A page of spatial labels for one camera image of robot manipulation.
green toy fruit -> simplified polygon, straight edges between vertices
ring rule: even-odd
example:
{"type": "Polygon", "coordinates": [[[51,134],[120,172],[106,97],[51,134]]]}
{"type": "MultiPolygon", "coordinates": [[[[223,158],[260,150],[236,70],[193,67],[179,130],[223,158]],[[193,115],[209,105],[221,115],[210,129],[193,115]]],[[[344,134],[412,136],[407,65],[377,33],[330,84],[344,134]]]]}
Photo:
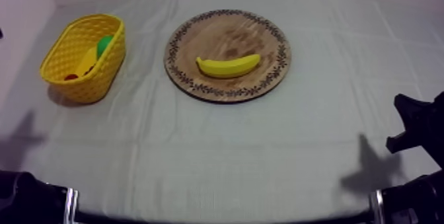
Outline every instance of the green toy fruit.
{"type": "Polygon", "coordinates": [[[102,53],[105,51],[106,47],[112,40],[112,35],[103,37],[97,44],[97,60],[100,59],[102,53]]]}

table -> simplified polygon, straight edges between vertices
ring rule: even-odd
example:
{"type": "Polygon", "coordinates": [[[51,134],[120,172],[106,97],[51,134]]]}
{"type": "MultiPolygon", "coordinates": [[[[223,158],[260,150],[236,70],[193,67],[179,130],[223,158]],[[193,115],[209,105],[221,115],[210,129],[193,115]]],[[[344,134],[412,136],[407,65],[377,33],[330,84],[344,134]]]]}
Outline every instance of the table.
{"type": "Polygon", "coordinates": [[[0,168],[78,189],[82,210],[235,222],[360,211],[367,194],[438,166],[421,148],[390,155],[396,94],[444,90],[443,15],[367,0],[100,0],[58,8],[0,112],[0,168]],[[280,27],[292,49],[272,92],[235,105],[178,90],[163,68],[172,32],[214,9],[280,27]],[[128,52],[107,97],[75,106],[38,75],[67,23],[110,13],[128,52]]]}

wooden plate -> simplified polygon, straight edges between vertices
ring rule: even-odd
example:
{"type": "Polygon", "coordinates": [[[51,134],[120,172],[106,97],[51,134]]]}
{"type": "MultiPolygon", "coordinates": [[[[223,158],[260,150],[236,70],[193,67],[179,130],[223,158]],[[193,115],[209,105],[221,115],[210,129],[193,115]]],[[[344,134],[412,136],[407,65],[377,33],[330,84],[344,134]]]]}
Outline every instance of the wooden plate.
{"type": "Polygon", "coordinates": [[[291,51],[283,32],[269,20],[242,10],[216,10],[180,26],[166,46],[164,64],[184,92],[212,102],[242,102],[272,90],[290,66],[291,51]],[[250,73],[234,79],[202,74],[196,58],[230,60],[260,54],[250,73]]]}

toy banana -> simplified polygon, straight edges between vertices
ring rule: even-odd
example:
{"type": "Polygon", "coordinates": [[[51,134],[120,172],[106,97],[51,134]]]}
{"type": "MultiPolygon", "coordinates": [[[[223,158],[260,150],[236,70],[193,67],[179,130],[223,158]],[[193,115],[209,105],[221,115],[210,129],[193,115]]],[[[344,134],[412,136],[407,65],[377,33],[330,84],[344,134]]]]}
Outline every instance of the toy banana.
{"type": "Polygon", "coordinates": [[[196,59],[203,74],[215,78],[233,78],[245,75],[252,71],[260,61],[260,55],[254,54],[229,61],[196,59]]]}

plastic basket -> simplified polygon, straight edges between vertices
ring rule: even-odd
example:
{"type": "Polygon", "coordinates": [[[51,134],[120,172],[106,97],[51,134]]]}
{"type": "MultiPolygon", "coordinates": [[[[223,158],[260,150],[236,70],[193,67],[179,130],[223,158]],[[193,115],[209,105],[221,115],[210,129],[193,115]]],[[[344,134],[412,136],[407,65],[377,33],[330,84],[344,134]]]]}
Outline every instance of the plastic basket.
{"type": "Polygon", "coordinates": [[[40,66],[40,75],[63,96],[79,103],[105,97],[126,53],[125,27],[111,15],[89,15],[68,24],[40,66]],[[79,66],[86,52],[99,40],[113,35],[94,68],[86,75],[65,81],[79,66]]]}

